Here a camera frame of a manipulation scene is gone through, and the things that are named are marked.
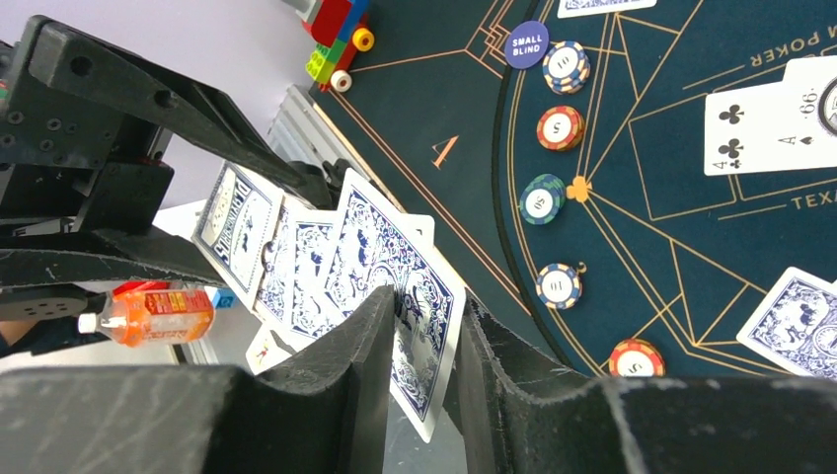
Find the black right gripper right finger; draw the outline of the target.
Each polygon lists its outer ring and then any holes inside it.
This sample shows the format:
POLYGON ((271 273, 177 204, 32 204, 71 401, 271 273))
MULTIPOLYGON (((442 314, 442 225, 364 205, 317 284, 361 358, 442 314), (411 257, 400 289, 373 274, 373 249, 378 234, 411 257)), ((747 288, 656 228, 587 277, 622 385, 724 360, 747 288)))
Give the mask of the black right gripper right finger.
POLYGON ((474 297, 456 378, 472 473, 832 473, 836 385, 810 377, 587 377, 474 297))

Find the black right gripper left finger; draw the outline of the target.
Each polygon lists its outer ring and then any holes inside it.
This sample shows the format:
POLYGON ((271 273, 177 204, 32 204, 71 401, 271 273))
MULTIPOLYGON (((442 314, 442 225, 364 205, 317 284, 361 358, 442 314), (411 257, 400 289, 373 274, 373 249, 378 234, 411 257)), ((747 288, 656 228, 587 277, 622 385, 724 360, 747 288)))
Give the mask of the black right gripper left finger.
POLYGON ((1 377, 5 473, 379 473, 395 291, 253 376, 236 365, 65 366, 1 377))

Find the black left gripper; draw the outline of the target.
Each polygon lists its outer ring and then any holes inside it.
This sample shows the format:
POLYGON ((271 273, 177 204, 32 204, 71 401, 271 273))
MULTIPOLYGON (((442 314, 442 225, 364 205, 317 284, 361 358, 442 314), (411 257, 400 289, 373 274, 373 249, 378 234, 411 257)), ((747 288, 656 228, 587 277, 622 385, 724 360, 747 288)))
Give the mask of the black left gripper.
POLYGON ((151 227, 174 176, 152 146, 160 127, 299 196, 310 189, 218 89, 44 15, 1 44, 1 226, 85 231, 3 237, 3 288, 225 284, 191 241, 125 234, 151 227))

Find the blue card being drawn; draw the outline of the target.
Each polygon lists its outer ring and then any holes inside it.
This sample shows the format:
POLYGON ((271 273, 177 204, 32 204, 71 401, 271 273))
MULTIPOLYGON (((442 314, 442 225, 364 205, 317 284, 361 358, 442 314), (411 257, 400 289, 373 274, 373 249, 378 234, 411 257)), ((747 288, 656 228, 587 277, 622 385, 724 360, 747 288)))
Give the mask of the blue card being drawn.
POLYGON ((326 313, 341 319, 373 290, 393 290, 390 392, 421 439, 431 441, 457 350, 463 281, 383 194, 349 169, 319 282, 326 313))

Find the orange poker chip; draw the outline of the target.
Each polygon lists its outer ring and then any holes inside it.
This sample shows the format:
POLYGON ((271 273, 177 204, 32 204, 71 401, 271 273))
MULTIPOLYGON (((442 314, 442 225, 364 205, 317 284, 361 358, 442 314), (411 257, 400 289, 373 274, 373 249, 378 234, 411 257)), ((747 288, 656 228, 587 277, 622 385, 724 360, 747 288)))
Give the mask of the orange poker chip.
POLYGON ((538 142, 552 151, 569 151, 583 139, 585 120, 571 106, 555 106, 542 113, 536 126, 538 142))

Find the blue card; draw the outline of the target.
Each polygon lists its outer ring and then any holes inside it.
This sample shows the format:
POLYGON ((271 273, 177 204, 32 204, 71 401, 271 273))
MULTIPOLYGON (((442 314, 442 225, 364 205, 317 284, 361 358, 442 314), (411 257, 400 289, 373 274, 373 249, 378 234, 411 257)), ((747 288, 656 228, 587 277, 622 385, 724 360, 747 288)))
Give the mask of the blue card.
POLYGON ((836 379, 836 285, 789 267, 736 340, 796 375, 836 379))
POLYGON ((559 19, 603 15, 653 7, 656 0, 560 0, 559 19))

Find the white purple poker chip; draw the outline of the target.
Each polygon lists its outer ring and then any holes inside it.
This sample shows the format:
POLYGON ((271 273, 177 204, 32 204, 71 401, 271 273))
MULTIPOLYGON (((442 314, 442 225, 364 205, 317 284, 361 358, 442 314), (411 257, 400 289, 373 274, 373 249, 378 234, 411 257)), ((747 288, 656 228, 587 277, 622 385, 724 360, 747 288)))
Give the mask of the white purple poker chip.
POLYGON ((590 75, 591 66, 583 46, 574 40, 556 43, 542 61, 547 86, 556 94, 578 92, 590 75))

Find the blue small blind button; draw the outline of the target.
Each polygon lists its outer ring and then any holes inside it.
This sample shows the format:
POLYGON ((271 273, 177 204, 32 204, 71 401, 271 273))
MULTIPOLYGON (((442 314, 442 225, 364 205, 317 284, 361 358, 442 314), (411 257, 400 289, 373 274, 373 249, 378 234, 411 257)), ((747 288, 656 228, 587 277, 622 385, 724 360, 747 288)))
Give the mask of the blue small blind button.
POLYGON ((546 25, 539 21, 519 24, 507 37, 503 53, 508 66, 513 69, 528 69, 538 63, 546 54, 550 35, 546 25))

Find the four of clubs card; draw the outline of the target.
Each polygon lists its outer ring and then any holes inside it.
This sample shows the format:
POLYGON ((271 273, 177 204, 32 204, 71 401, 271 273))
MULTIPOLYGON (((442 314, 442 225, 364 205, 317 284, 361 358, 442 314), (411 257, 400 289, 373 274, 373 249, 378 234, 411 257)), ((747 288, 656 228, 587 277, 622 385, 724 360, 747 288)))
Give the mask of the four of clubs card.
POLYGON ((834 168, 796 145, 782 82, 710 94, 705 102, 704 174, 725 176, 834 168))

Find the ace of spades card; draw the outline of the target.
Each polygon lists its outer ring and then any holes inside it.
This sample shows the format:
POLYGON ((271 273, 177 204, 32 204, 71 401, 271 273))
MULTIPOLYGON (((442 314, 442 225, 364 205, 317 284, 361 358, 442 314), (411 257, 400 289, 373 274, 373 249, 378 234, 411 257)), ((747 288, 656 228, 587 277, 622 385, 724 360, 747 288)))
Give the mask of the ace of spades card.
POLYGON ((796 145, 821 161, 836 165, 836 56, 792 59, 783 84, 788 88, 789 123, 796 145))

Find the blue playing card deck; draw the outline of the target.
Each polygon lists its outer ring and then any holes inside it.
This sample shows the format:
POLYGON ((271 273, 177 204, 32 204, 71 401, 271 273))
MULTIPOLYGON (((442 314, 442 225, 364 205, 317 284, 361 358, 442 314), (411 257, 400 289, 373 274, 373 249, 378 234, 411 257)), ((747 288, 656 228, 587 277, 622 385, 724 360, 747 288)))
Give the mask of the blue playing card deck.
POLYGON ((291 329, 294 225, 324 217, 307 199, 288 193, 244 167, 226 163, 191 235, 191 241, 242 304, 268 330, 266 338, 294 355, 312 338, 291 329))

